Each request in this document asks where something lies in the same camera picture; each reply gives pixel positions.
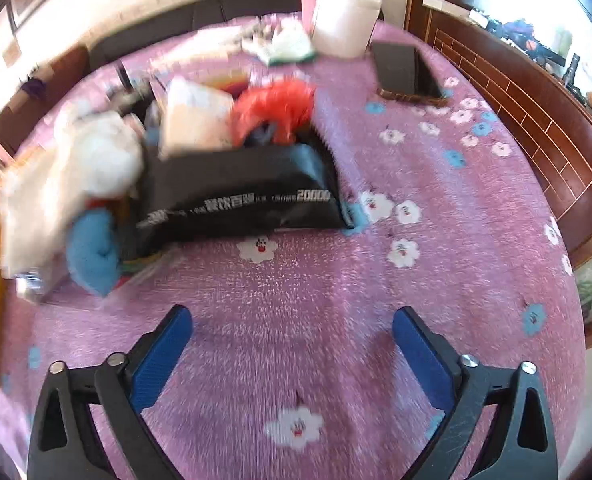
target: bed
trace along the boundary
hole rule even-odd
[[[405,305],[486,364],[536,363],[562,462],[581,409],[585,341],[550,208],[511,134],[447,59],[385,23],[374,39],[417,46],[449,105],[378,98],[369,56],[268,70],[240,55],[160,74],[165,83],[177,73],[243,68],[261,77],[296,72],[314,83],[314,125],[363,221],[347,232],[187,244],[104,300],[71,282],[41,306],[9,291],[0,443],[21,470],[49,364],[95,365],[127,350],[175,303],[191,310],[194,336],[144,418],[185,478],[403,476],[442,418],[391,337],[393,313]],[[133,74],[147,73],[180,41],[122,61]],[[64,101],[100,104],[112,82],[116,72],[102,67]],[[58,108],[26,145],[49,142]],[[290,437],[295,413],[305,445]],[[117,476],[131,478],[103,413],[94,416]],[[487,409],[454,478],[467,476],[489,423]]]

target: blue gripper pad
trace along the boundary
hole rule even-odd
[[[427,334],[423,333],[412,314],[416,315],[410,307],[396,311],[392,324],[394,340],[431,405],[437,410],[450,412],[456,401],[454,380],[427,337],[434,334],[426,326],[423,328]]]
[[[150,408],[163,391],[192,336],[192,315],[181,308],[158,336],[132,377],[130,402],[136,413]]]

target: red plastic bag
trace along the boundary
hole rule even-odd
[[[278,124],[275,144],[293,144],[294,131],[311,121],[314,90],[313,86],[295,78],[247,89],[231,111],[233,145],[241,147],[249,133],[263,123]]]

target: black bag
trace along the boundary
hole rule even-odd
[[[135,240],[140,256],[199,237],[352,228],[333,157],[313,130],[291,146],[146,156]]]

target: phone screen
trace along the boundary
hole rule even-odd
[[[394,94],[442,98],[442,90],[414,46],[372,41],[380,88]]]

